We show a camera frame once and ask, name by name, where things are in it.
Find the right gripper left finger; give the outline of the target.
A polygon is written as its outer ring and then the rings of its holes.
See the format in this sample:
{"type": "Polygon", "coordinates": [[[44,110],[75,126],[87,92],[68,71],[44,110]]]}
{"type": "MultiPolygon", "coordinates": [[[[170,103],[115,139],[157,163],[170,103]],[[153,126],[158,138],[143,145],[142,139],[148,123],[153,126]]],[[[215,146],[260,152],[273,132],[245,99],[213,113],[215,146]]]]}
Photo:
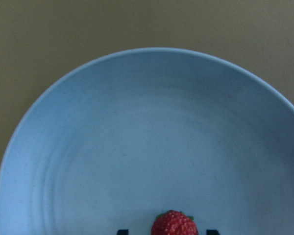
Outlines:
{"type": "Polygon", "coordinates": [[[117,235],[128,235],[129,230],[128,229],[120,229],[117,231],[117,235]]]}

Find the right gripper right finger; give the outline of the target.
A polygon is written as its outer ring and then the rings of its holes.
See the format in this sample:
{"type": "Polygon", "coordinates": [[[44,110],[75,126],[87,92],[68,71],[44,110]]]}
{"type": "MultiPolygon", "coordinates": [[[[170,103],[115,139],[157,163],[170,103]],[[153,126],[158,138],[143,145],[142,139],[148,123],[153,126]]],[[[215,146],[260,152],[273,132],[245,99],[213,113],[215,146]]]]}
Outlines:
{"type": "Polygon", "coordinates": [[[221,235],[218,230],[216,229],[207,229],[206,235],[221,235]]]}

